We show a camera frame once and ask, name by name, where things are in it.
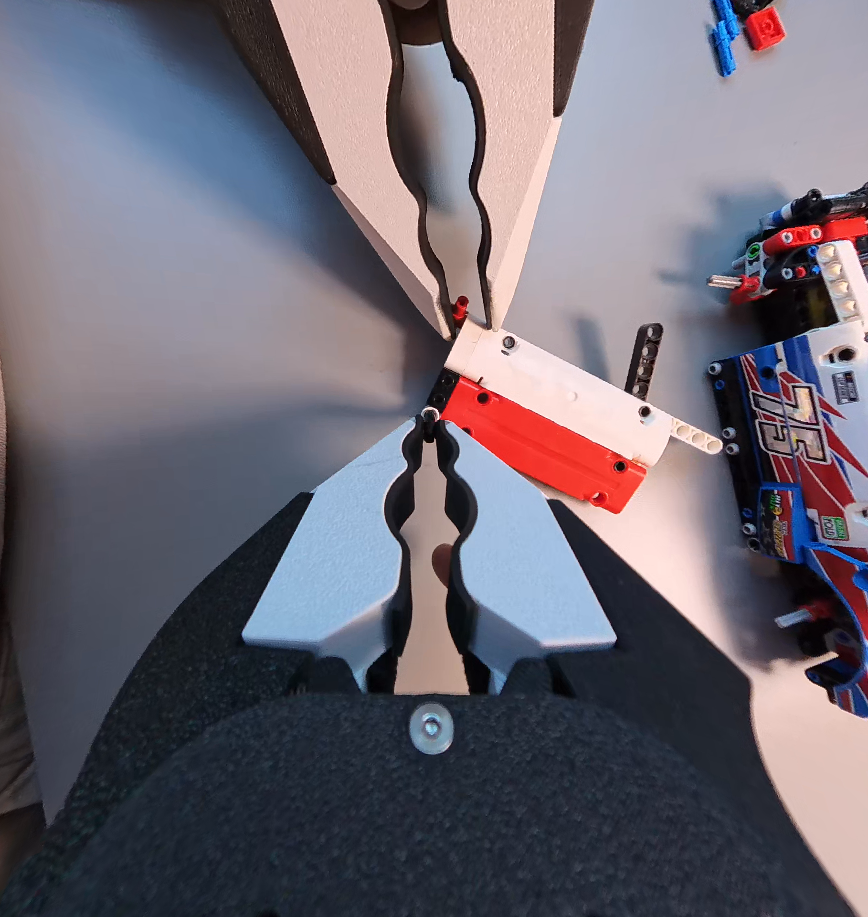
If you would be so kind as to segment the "lego race car model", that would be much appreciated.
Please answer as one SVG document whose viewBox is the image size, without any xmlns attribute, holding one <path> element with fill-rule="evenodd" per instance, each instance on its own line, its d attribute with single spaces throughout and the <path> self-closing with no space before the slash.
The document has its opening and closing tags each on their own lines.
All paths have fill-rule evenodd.
<svg viewBox="0 0 868 917">
<path fill-rule="evenodd" d="M 868 182 L 766 213 L 731 269 L 708 284 L 765 335 L 708 368 L 742 528 L 793 584 L 807 678 L 868 718 Z"/>
</svg>

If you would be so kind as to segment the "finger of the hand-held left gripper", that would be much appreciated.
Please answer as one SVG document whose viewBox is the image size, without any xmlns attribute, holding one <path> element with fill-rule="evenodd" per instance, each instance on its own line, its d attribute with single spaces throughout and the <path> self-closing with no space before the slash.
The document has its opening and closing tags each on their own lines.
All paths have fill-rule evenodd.
<svg viewBox="0 0 868 917">
<path fill-rule="evenodd" d="M 404 63 L 388 3 L 272 5 L 336 197 L 429 324 L 451 339 L 451 302 L 428 240 L 427 201 L 398 136 Z"/>
<path fill-rule="evenodd" d="M 474 109 L 470 188 L 488 326 L 503 326 L 519 283 L 561 119 L 554 112 L 553 1 L 440 2 L 454 74 Z"/>
</svg>

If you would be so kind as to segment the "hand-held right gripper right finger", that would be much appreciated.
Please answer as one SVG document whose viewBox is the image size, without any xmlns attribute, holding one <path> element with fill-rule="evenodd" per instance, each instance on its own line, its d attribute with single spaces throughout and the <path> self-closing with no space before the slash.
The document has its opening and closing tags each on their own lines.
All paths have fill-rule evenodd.
<svg viewBox="0 0 868 917">
<path fill-rule="evenodd" d="M 499 693 L 520 659 L 611 648 L 613 627 L 541 491 L 451 422 L 436 439 L 459 531 L 447 620 L 470 693 Z"/>
</svg>

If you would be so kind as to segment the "red white lego panel assembly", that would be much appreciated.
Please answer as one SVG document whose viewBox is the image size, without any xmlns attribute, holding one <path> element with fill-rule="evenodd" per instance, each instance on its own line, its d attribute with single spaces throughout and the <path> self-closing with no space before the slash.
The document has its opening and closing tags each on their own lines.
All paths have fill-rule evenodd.
<svg viewBox="0 0 868 917">
<path fill-rule="evenodd" d="M 452 308 L 457 337 L 428 405 L 516 471 L 621 512 L 671 439 L 717 454 L 721 440 L 508 330 Z"/>
</svg>

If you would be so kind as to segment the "pile of blue black lego pins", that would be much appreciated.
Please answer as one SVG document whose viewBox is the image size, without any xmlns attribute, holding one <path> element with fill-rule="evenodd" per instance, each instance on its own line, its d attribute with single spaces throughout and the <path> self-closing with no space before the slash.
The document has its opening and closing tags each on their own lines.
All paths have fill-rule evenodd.
<svg viewBox="0 0 868 917">
<path fill-rule="evenodd" d="M 736 70 L 732 44 L 740 34 L 741 28 L 750 16 L 761 12 L 772 3 L 772 1 L 709 2 L 715 15 L 715 25 L 710 31 L 709 40 L 721 77 L 727 78 Z"/>
</svg>

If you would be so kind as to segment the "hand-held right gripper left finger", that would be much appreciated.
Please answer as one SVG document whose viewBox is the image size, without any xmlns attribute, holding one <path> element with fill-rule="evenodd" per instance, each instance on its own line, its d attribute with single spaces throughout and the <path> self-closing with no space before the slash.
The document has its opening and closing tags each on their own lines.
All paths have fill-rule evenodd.
<svg viewBox="0 0 868 917">
<path fill-rule="evenodd" d="M 243 629 L 250 646 L 344 659 L 359 687 L 392 693 L 412 619 L 409 550 L 423 423 L 405 422 L 315 488 Z"/>
</svg>

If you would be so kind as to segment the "black lego beam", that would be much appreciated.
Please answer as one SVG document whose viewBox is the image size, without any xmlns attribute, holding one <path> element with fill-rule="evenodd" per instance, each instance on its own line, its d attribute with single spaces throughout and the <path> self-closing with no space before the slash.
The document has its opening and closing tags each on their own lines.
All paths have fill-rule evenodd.
<svg viewBox="0 0 868 917">
<path fill-rule="evenodd" d="M 660 323 L 642 325 L 635 335 L 625 390 L 641 401 L 646 401 L 649 392 L 662 335 L 663 327 Z"/>
</svg>

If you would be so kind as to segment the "red square lego tile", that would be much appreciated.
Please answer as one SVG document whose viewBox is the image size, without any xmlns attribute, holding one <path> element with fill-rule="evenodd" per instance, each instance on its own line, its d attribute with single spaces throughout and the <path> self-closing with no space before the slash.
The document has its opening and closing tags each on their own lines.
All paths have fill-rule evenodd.
<svg viewBox="0 0 868 917">
<path fill-rule="evenodd" d="M 783 20 L 774 5 L 756 8 L 743 19 L 749 46 L 754 52 L 770 49 L 786 38 Z"/>
</svg>

